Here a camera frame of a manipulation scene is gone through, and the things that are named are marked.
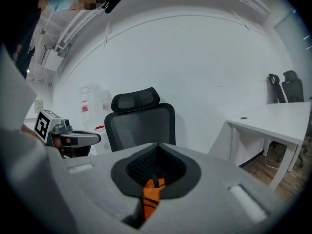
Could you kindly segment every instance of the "red label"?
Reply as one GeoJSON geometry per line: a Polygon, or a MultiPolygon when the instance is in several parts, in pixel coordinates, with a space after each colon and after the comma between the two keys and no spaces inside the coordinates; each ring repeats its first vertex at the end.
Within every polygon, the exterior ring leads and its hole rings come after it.
{"type": "Polygon", "coordinates": [[[101,128],[104,128],[104,127],[105,127],[105,126],[96,127],[96,130],[101,129],[101,128]]]}
{"type": "Polygon", "coordinates": [[[83,112],[87,112],[87,111],[88,111],[88,106],[87,106],[87,105],[81,107],[81,112],[82,112],[82,113],[83,113],[83,112]]]}

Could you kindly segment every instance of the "chair headrest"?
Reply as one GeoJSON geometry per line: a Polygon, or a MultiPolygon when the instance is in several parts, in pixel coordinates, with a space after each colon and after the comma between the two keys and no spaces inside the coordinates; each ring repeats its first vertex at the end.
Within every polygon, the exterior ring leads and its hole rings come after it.
{"type": "Polygon", "coordinates": [[[279,77],[274,74],[269,74],[270,81],[272,84],[279,84],[279,77]]]}
{"type": "Polygon", "coordinates": [[[290,71],[286,71],[283,73],[283,75],[285,76],[285,81],[290,81],[290,80],[297,80],[298,79],[298,75],[295,71],[290,70],[290,71]]]}
{"type": "Polygon", "coordinates": [[[147,88],[127,94],[116,95],[112,100],[115,113],[127,113],[158,105],[160,97],[155,88],[147,88]]]}

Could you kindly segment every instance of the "orange object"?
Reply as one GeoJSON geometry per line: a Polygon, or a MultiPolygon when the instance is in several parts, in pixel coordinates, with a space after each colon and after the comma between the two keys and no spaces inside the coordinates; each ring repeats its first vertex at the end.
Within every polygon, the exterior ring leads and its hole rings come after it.
{"type": "Polygon", "coordinates": [[[145,221],[149,219],[159,204],[160,191],[165,188],[165,180],[159,178],[158,184],[159,187],[155,187],[153,180],[149,179],[143,188],[143,210],[145,221]]]}

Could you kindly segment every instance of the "desk leg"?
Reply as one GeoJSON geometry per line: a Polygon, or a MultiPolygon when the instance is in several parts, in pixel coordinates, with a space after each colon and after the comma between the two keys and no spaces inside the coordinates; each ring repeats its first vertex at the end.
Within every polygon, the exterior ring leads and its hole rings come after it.
{"type": "Polygon", "coordinates": [[[296,151],[296,144],[290,143],[287,145],[286,152],[284,154],[283,160],[281,165],[279,166],[277,173],[275,174],[271,184],[269,185],[269,188],[272,190],[275,190],[278,186],[279,182],[283,179],[291,161],[294,155],[294,152],[296,151]]]}
{"type": "Polygon", "coordinates": [[[235,125],[231,124],[231,127],[232,127],[232,143],[231,143],[230,161],[235,163],[238,152],[239,132],[235,125]]]}
{"type": "Polygon", "coordinates": [[[265,140],[264,150],[262,154],[264,157],[268,154],[270,143],[271,143],[271,140],[269,138],[265,140]]]}
{"type": "Polygon", "coordinates": [[[299,154],[300,154],[301,147],[302,147],[302,145],[297,145],[297,150],[296,150],[296,152],[294,153],[294,156],[293,156],[291,165],[290,165],[289,168],[288,168],[288,172],[291,172],[291,171],[293,170],[293,166],[295,165],[295,163],[296,163],[296,161],[297,161],[297,159],[298,159],[298,156],[299,156],[299,154]]]}

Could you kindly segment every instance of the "office chair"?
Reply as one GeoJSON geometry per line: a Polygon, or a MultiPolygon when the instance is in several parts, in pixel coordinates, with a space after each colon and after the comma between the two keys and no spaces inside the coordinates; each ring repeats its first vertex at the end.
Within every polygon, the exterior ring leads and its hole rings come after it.
{"type": "MultiPolygon", "coordinates": [[[[285,81],[282,82],[282,86],[289,103],[291,102],[304,102],[303,97],[303,86],[302,81],[298,78],[298,75],[295,71],[290,70],[283,73],[285,76],[285,81]]],[[[312,142],[312,113],[310,112],[309,124],[307,128],[306,137],[310,137],[309,143],[304,147],[304,152],[306,153],[307,147],[310,146],[312,142]]]]}
{"type": "MultiPolygon", "coordinates": [[[[279,103],[286,103],[286,100],[285,100],[285,97],[284,97],[284,94],[283,94],[283,90],[279,84],[279,77],[277,75],[274,75],[274,74],[269,74],[269,80],[271,82],[271,85],[273,87],[273,90],[278,98],[278,102],[279,103]]],[[[277,142],[273,142],[272,143],[272,147],[273,148],[276,148],[276,146],[278,145],[277,142]]],[[[299,164],[299,167],[302,168],[303,167],[303,158],[301,155],[298,156],[299,160],[300,160],[300,164],[299,164]]],[[[276,159],[276,162],[277,163],[280,163],[281,162],[281,159],[280,159],[280,155],[278,154],[277,155],[277,159],[276,159]]]]}
{"type": "Polygon", "coordinates": [[[281,86],[279,85],[279,77],[274,74],[269,74],[269,79],[270,79],[271,85],[273,86],[273,90],[275,91],[276,96],[278,98],[278,102],[286,103],[283,90],[281,86]]]}
{"type": "Polygon", "coordinates": [[[104,121],[112,152],[145,143],[176,144],[175,110],[154,88],[116,95],[104,121]]]}

